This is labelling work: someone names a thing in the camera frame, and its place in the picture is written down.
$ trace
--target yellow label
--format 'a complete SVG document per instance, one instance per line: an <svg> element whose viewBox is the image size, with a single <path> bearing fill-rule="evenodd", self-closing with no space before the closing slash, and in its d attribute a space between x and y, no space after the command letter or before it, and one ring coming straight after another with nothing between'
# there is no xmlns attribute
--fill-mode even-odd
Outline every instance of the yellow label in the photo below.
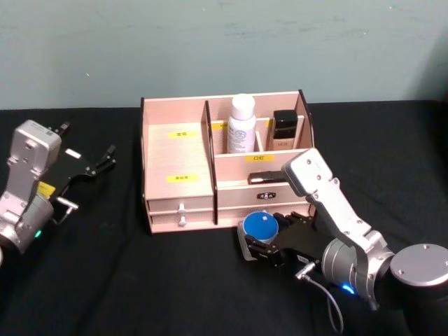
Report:
<svg viewBox="0 0 448 336"><path fill-rule="evenodd" d="M167 176L168 183L196 182L198 180L199 180L199 175L196 175L196 174Z"/></svg>
<svg viewBox="0 0 448 336"><path fill-rule="evenodd" d="M246 156L246 161L248 162L259 162L259 161L274 161L275 155L251 155Z"/></svg>
<svg viewBox="0 0 448 336"><path fill-rule="evenodd" d="M228 122L215 122L211 124L211 129L213 131L226 130L228 126L229 126Z"/></svg>
<svg viewBox="0 0 448 336"><path fill-rule="evenodd" d="M196 131L178 131L168 133L170 139L194 138L197 137Z"/></svg>
<svg viewBox="0 0 448 336"><path fill-rule="evenodd" d="M39 182L39 185L37 187L38 193L46 198L50 198L55 190L55 187L44 182Z"/></svg>

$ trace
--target wooden organizer box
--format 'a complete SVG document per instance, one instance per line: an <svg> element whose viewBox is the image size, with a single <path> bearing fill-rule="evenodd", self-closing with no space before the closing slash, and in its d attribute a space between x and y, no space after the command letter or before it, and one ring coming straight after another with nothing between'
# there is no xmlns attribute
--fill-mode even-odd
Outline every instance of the wooden organizer box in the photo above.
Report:
<svg viewBox="0 0 448 336"><path fill-rule="evenodd" d="M287 182L248 184L250 173L278 171L286 161L314 147L302 91L253 97L255 151L238 154L226 153L232 95L141 100L143 203L152 233L235 227L257 210L314 213ZM281 109L295 109L299 116L295 146L269 151L273 112ZM275 197L259 197L265 193Z"/></svg>

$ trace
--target wall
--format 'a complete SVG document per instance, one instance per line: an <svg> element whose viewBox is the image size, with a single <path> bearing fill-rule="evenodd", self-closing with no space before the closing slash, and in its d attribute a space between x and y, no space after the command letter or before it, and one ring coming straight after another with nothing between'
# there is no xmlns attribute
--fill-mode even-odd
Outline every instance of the wall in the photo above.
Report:
<svg viewBox="0 0 448 336"><path fill-rule="evenodd" d="M2 1L0 109L298 88L439 99L447 14L447 0Z"/></svg>

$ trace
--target black table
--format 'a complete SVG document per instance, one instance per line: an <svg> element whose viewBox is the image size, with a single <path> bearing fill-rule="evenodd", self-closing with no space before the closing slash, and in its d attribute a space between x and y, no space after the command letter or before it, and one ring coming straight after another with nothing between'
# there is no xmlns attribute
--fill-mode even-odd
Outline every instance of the black table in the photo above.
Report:
<svg viewBox="0 0 448 336"><path fill-rule="evenodd" d="M311 104L316 146L358 215L394 251L448 246L447 106L434 101ZM0 335L333 335L326 298L242 259L235 230L150 236L140 196L137 108L0 111L0 186L13 130L72 122L64 145L117 166L66 196L81 208L0 269ZM345 335L408 335L399 311L333 291Z"/></svg>

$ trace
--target blue lid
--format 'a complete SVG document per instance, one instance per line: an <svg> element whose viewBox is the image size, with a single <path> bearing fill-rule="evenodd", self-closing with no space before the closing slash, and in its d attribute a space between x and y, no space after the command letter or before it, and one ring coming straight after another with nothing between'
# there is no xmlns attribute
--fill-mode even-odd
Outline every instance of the blue lid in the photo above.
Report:
<svg viewBox="0 0 448 336"><path fill-rule="evenodd" d="M266 240L277 234L279 224L270 213L257 211L247 215L243 221L243 229L247 235L257 240Z"/></svg>

